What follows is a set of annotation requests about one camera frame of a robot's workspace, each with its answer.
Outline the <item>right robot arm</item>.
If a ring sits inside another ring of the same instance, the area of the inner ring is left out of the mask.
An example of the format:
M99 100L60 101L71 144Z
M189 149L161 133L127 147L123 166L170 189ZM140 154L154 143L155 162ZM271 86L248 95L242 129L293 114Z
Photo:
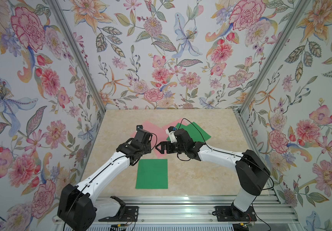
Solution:
M218 149L204 141L194 141L186 130L175 127L170 127L166 133L170 140L155 146L161 154L185 154L191 160L211 162L236 171L241 188L230 206L232 213L247 212L265 189L270 172L254 151L240 153Z

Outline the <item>green paper front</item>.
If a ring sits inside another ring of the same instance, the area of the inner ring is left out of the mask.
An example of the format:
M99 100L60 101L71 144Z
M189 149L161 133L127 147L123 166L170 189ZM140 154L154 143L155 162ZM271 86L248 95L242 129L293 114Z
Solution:
M136 189L168 189L168 160L140 160Z

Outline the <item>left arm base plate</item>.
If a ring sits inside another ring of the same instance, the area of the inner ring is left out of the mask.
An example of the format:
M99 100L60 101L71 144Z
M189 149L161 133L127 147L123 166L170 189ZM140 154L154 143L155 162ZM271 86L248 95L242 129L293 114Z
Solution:
M138 206L124 206L113 217L104 217L99 222L134 222L138 221L138 216Z

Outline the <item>green paper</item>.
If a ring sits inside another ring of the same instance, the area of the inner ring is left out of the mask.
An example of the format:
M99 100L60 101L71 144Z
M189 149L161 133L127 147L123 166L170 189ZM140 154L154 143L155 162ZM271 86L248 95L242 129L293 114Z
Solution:
M211 136L195 122L192 122L188 125L177 123L174 127L176 129L184 129L185 131L187 131L194 142L205 142L211 138Z
M168 189L168 160L140 160L136 189Z

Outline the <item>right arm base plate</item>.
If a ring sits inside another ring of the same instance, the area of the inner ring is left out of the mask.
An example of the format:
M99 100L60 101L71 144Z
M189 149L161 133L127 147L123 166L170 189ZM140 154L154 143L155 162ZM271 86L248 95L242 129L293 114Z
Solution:
M256 213L252 206L249 206L246 212L242 212L234 206L215 206L212 215L217 217L218 222L249 223L257 221Z

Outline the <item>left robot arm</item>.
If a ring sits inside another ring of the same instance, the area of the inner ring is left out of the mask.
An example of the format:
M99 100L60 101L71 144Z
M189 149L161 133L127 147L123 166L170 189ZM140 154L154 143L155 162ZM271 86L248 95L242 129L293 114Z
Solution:
M65 227L86 231L93 222L121 221L126 217L126 204L118 197L111 196L102 202L97 199L117 175L151 153L152 137L151 132L138 125L135 137L120 144L98 170L78 184L68 184L62 189L57 215Z

